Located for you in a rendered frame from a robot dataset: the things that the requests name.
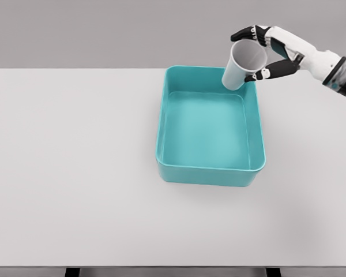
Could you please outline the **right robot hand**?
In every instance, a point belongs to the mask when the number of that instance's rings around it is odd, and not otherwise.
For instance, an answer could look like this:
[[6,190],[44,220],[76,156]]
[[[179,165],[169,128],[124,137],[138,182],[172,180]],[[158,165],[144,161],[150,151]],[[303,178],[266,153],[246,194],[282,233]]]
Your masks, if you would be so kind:
[[253,25],[231,35],[232,42],[245,39],[270,48],[284,58],[248,75],[245,82],[289,76],[300,69],[308,70],[319,81],[328,75],[328,67],[322,64],[320,52],[312,44],[280,27]]

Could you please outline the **white paper cup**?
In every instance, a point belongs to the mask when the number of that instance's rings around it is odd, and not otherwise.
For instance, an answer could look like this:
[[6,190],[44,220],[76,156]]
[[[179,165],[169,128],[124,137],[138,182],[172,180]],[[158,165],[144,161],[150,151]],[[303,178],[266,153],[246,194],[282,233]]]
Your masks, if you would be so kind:
[[244,83],[248,75],[261,70],[267,62],[265,49],[254,40],[243,39],[235,42],[222,76],[222,84],[235,91]]

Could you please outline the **teal plastic basket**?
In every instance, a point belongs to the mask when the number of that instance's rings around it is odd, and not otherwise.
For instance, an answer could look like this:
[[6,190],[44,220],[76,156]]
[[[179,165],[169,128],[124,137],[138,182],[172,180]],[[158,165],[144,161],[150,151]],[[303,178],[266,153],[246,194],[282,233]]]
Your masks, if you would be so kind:
[[165,71],[155,148],[164,181],[246,187],[265,166],[256,85],[230,91],[223,73],[183,65]]

